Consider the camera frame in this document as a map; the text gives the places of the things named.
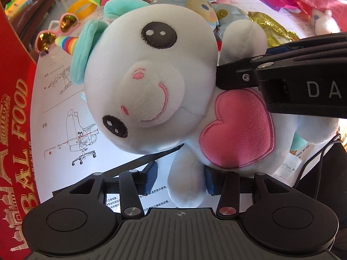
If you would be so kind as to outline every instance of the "sunglasses lens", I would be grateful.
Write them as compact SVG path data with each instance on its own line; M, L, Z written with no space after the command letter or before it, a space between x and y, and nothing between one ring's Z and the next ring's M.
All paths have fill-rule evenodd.
M60 23L60 30L63 33L66 33L70 30L71 27L74 27L78 24L78 20L73 15L65 15Z
M39 35L37 47L40 52L48 51L49 47L54 43L56 39L55 34L45 32Z

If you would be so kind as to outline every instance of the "heart patch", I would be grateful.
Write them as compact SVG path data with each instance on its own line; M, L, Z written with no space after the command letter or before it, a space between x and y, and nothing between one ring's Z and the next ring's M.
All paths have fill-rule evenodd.
M204 156L214 165L233 169L252 164L275 147L273 124L263 98L251 89L221 93L216 120L200 134Z

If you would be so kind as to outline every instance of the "small white plush toy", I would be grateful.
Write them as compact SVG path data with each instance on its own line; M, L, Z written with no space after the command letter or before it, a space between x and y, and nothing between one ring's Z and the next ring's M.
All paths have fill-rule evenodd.
M112 0L105 10L119 18L110 26L96 20L85 25L71 77L84 82L96 124L120 149L148 154L185 143L168 177L176 206L200 205L206 195L204 165L242 176L271 175L289 153L295 132L313 144L336 132L336 119L270 114L257 88L220 90L209 24L181 6L135 3ZM238 20L225 30L220 64L266 50L261 27Z
M316 35L324 35L330 33L339 33L340 28L332 17L331 10L326 10L324 13L313 9L311 16L311 25L314 27Z

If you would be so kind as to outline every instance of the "black embroidered eye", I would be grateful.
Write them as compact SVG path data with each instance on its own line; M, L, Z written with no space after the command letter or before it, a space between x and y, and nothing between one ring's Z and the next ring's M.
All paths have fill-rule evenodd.
M105 127L114 135L126 138L128 137L128 129L124 125L122 121L120 121L118 118L111 116L111 115L105 115L102 118L102 121L105 125Z
M147 45L156 49L167 49L177 41L176 31L163 22L150 22L141 32L141 36Z

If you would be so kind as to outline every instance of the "silver screw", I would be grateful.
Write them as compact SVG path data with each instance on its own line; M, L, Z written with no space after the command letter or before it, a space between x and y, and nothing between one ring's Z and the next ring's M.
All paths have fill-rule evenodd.
M250 81L250 77L249 77L249 75L248 74L244 74L244 75L242 75L242 79L243 79L243 81L246 81L246 82L249 82Z
M124 214L128 216L136 216L141 213L141 209L137 207L128 207L124 210Z
M236 209L230 206L225 206L219 209L219 213L223 215L233 215L236 213Z
M259 59L261 59L263 56L258 56L258 57L254 57L254 58L252 58L251 60L259 60Z
M267 62L267 63L259 65L258 68L262 69L262 68L265 68L265 67L270 67L272 65L273 65L273 62Z

